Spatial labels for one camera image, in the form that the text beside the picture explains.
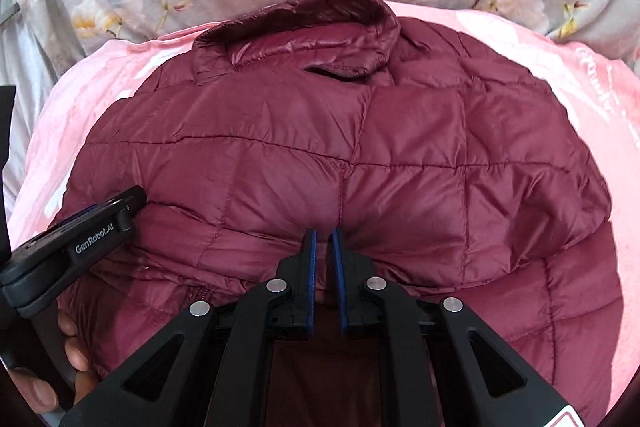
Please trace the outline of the person's left hand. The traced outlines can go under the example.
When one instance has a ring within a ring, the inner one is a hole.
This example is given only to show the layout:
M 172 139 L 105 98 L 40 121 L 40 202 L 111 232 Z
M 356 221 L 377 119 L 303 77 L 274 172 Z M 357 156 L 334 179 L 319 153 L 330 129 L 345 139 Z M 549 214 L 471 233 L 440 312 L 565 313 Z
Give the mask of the person's left hand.
M 89 362 L 79 329 L 70 314 L 58 311 L 58 335 L 36 346 L 36 361 L 7 369 L 12 383 L 37 415 L 55 412 L 61 406 L 60 391 L 74 391 L 74 404 L 92 392 L 100 379 Z

